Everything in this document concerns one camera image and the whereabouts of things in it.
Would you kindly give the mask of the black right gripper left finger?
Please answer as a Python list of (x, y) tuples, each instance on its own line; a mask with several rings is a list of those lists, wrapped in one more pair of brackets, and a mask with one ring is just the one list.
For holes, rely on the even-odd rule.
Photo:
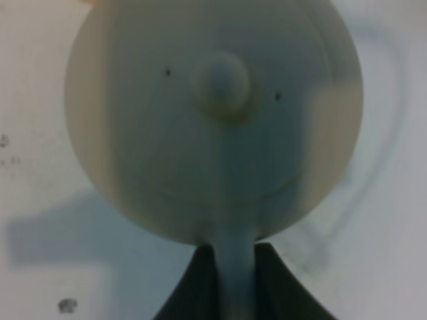
[(214, 250), (198, 247), (177, 287), (155, 320), (218, 320), (218, 272)]

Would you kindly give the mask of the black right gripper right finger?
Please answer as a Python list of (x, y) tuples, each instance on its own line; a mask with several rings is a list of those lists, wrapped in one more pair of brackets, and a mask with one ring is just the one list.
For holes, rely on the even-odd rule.
[(252, 246), (250, 288), (254, 319), (332, 320), (334, 316), (296, 279), (273, 245)]

